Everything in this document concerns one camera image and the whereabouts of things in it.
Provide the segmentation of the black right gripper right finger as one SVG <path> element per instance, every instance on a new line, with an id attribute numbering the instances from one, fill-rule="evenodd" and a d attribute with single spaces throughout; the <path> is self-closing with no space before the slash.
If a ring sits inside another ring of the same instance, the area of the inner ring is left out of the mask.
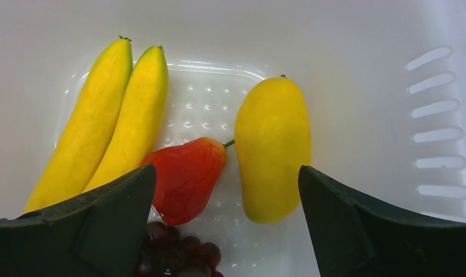
<path id="1" fill-rule="evenodd" d="M 298 188 L 321 276 L 466 276 L 466 223 L 397 207 L 311 166 Z"/>

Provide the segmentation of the yellow fake fruit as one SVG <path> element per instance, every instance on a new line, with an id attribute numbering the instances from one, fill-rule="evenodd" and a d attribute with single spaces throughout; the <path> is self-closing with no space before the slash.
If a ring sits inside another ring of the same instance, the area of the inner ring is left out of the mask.
<path id="1" fill-rule="evenodd" d="M 243 210 L 258 224 L 276 223 L 300 203 L 299 170 L 311 163 L 311 132 L 303 93 L 285 75 L 256 84 L 235 120 Z"/>
<path id="2" fill-rule="evenodd" d="M 133 61 L 120 37 L 96 58 L 24 213 L 89 192 L 134 170 L 157 141 L 168 94 L 163 46 Z"/>

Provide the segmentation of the dark red fake fruit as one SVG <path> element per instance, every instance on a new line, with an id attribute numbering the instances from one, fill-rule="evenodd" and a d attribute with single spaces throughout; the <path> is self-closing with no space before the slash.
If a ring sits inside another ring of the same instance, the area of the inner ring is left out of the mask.
<path id="1" fill-rule="evenodd" d="M 134 276 L 211 276 L 223 277 L 217 267 L 220 248 L 201 242 L 194 235 L 182 237 L 174 226 L 148 222 Z"/>

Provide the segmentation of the red fake pear fruit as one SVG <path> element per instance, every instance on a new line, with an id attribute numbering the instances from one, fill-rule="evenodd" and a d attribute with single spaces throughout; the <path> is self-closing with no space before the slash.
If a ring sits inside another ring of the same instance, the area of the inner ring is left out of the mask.
<path id="1" fill-rule="evenodd" d="M 142 165 L 152 164 L 156 169 L 152 206 L 167 225 L 188 223 L 205 209 L 226 166 L 227 148 L 234 143 L 234 139 L 221 143 L 199 137 L 144 158 Z"/>

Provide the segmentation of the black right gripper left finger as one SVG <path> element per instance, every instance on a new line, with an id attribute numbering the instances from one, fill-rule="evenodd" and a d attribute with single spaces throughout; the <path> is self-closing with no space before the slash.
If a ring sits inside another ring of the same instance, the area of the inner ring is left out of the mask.
<path id="1" fill-rule="evenodd" d="M 141 166 L 61 203 L 0 219 L 0 276 L 132 276 L 155 191 Z"/>

